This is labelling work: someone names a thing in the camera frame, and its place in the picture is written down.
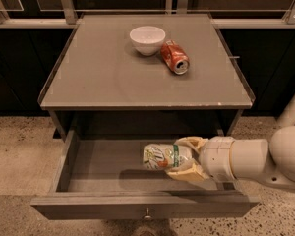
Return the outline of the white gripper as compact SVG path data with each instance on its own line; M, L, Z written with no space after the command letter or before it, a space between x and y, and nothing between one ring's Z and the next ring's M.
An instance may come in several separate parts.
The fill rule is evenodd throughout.
M166 174L178 181L202 182L210 176L216 182L231 182L235 179L230 165L230 151L234 142L232 137L180 138L175 141L175 145L199 154L201 165L191 159L167 170Z

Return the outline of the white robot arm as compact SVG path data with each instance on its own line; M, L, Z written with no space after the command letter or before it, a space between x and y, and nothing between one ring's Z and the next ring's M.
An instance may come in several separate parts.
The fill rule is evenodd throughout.
M169 169L167 175L179 181L244 179L295 192L295 94L280 115L278 125L270 140L180 139L178 145L193 149L199 157Z

